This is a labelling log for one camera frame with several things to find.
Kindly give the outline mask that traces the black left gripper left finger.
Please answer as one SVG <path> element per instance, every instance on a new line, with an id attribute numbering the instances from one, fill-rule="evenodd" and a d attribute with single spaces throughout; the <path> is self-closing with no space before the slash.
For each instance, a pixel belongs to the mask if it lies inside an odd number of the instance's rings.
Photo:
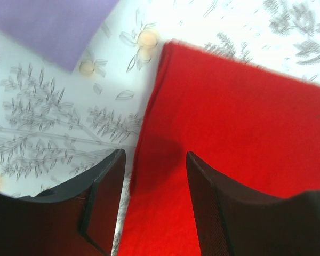
<path id="1" fill-rule="evenodd" d="M 126 153 L 31 197 L 0 193 L 0 255 L 110 255 Z"/>

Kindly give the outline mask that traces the red t shirt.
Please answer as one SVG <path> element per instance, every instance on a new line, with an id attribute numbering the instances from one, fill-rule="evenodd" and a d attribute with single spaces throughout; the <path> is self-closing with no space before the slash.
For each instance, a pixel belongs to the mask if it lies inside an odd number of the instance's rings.
<path id="1" fill-rule="evenodd" d="M 320 190 L 320 87 L 167 42 L 135 151 L 119 255 L 201 255 L 188 152 L 267 195 Z"/>

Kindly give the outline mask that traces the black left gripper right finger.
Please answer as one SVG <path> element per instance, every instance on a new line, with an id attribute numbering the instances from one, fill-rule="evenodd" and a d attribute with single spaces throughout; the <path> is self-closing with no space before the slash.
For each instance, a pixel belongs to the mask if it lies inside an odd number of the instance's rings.
<path id="1" fill-rule="evenodd" d="M 320 190 L 267 195 L 193 152 L 186 170 L 201 255 L 320 255 Z"/>

